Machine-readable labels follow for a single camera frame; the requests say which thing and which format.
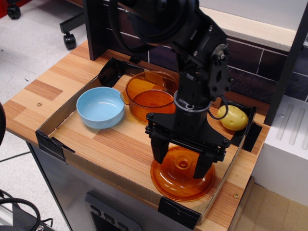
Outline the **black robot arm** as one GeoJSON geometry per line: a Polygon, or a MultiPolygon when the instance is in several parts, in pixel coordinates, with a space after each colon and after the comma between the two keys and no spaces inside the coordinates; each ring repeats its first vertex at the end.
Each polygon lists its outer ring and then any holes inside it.
{"type": "Polygon", "coordinates": [[[226,34],[196,0],[112,0],[109,22],[119,44],[131,53],[160,45],[176,52],[180,76],[176,111],[147,114],[146,133],[156,162],[163,162],[173,143],[199,154],[194,178],[204,177],[230,146],[207,121],[212,102],[225,100],[231,89],[226,34]]]}

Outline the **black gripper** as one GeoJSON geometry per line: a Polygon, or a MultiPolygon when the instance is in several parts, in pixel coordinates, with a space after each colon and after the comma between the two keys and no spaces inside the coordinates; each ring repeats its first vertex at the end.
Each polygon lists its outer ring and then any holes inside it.
{"type": "Polygon", "coordinates": [[[173,114],[148,113],[146,133],[151,139],[154,159],[162,164],[168,152],[169,143],[199,153],[194,179],[201,179],[212,163],[223,161],[230,141],[214,130],[207,115],[211,100],[205,97],[188,101],[188,94],[176,91],[174,94],[176,112],[173,114]]]}

